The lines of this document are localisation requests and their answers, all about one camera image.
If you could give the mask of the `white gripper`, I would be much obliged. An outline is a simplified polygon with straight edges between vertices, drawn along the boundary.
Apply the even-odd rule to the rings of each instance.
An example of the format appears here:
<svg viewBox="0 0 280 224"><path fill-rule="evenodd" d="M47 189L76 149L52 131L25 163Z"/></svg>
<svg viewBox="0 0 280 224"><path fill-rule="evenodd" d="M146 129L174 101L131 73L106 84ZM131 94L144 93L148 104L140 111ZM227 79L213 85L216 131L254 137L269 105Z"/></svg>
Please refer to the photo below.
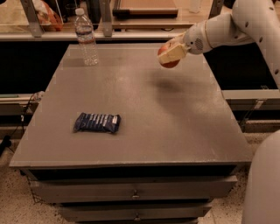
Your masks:
<svg viewBox="0 0 280 224"><path fill-rule="evenodd" d="M202 54L212 50L207 39L206 21L191 26L186 32L171 38L157 53L160 64L168 64L183 59L187 52Z"/></svg>

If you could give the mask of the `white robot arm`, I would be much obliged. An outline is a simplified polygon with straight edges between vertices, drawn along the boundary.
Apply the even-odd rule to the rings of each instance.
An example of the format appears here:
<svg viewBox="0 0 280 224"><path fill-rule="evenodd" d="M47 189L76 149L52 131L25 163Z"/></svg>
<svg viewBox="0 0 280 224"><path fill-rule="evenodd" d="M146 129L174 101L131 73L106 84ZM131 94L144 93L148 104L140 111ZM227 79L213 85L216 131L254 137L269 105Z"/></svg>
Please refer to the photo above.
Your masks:
<svg viewBox="0 0 280 224"><path fill-rule="evenodd" d="M235 0L232 11L199 22L167 41L157 53L164 67L175 67L188 53L219 46L256 43L280 88L280 21L272 0ZM255 152L248 173L241 224L280 224L280 130Z"/></svg>

